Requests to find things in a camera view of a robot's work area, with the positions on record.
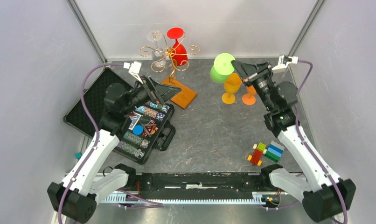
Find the yellow wine glass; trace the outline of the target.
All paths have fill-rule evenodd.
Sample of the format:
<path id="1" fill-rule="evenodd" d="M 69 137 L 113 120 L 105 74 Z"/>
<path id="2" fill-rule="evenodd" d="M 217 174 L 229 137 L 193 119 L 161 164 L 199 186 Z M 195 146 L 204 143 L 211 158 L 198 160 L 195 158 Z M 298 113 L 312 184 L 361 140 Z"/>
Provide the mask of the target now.
<path id="1" fill-rule="evenodd" d="M 236 100 L 235 93 L 239 90 L 242 80 L 237 73 L 232 73 L 224 83 L 225 93 L 222 95 L 222 101 L 225 104 L 233 104 Z"/>

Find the green wine glass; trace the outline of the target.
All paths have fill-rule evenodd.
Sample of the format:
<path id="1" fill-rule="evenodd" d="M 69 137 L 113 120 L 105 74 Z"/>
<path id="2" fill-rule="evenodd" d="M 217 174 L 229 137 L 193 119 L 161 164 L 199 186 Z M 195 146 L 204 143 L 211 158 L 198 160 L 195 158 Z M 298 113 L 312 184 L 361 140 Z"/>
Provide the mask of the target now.
<path id="1" fill-rule="evenodd" d="M 221 53 L 216 56 L 210 70 L 210 78 L 213 82 L 221 84 L 229 78 L 235 70 L 231 63 L 233 60 L 235 60 L 234 56 L 229 53 Z"/>

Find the orange wine glass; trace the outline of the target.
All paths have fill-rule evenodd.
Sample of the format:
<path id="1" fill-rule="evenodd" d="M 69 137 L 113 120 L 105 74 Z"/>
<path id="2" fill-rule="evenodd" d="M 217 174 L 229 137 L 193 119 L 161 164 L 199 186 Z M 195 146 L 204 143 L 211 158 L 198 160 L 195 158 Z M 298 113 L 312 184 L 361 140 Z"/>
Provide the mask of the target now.
<path id="1" fill-rule="evenodd" d="M 256 102 L 255 95 L 257 94 L 253 86 L 246 87 L 248 93 L 242 96 L 242 102 L 246 105 L 253 105 Z"/>

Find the red wine glass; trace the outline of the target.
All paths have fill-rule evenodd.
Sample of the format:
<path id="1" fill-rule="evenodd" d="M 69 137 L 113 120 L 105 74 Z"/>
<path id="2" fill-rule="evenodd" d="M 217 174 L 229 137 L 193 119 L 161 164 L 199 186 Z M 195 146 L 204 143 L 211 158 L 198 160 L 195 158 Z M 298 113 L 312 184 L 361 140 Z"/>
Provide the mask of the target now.
<path id="1" fill-rule="evenodd" d="M 171 28 L 167 32 L 168 38 L 175 40 L 172 46 L 172 61 L 176 67 L 183 66 L 188 61 L 187 51 L 181 43 L 182 40 L 179 41 L 179 39 L 183 39 L 184 35 L 184 30 L 180 27 Z"/>

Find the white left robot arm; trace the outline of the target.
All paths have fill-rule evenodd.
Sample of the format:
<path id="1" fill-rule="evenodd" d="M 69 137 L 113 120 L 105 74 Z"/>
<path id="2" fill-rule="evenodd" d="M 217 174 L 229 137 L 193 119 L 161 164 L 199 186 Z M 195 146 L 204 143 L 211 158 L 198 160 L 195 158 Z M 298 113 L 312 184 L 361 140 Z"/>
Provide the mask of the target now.
<path id="1" fill-rule="evenodd" d="M 160 84 L 151 77 L 141 76 L 134 89 L 127 89 L 121 83 L 107 87 L 104 97 L 103 116 L 97 125 L 82 100 L 85 113 L 95 127 L 91 144 L 74 168 L 60 183 L 52 182 L 47 194 L 58 221 L 65 215 L 79 223 L 86 223 L 93 216 L 97 205 L 119 188 L 132 190 L 137 184 L 133 170 L 125 165 L 116 166 L 110 174 L 94 181 L 106 157 L 128 131 L 131 119 L 128 114 L 149 101 L 165 103 L 181 92 L 181 88 Z"/>

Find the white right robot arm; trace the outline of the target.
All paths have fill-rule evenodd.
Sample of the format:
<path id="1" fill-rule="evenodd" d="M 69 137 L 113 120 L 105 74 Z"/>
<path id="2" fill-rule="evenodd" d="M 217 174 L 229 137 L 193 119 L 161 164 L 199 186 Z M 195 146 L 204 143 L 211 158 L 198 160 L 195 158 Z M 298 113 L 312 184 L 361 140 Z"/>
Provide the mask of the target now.
<path id="1" fill-rule="evenodd" d="M 300 178 L 281 165 L 273 164 L 261 169 L 259 183 L 265 190 L 276 187 L 293 196 L 314 222 L 342 214 L 343 223 L 347 223 L 356 191 L 354 182 L 342 179 L 304 136 L 297 106 L 301 86 L 291 82 L 277 84 L 272 79 L 277 70 L 286 70 L 290 64 L 298 63 L 300 59 L 288 56 L 281 56 L 275 67 L 268 62 L 231 61 L 243 84 L 253 87 L 263 102 L 267 110 L 264 116 L 267 129 L 288 149 L 304 174 L 304 178 Z"/>

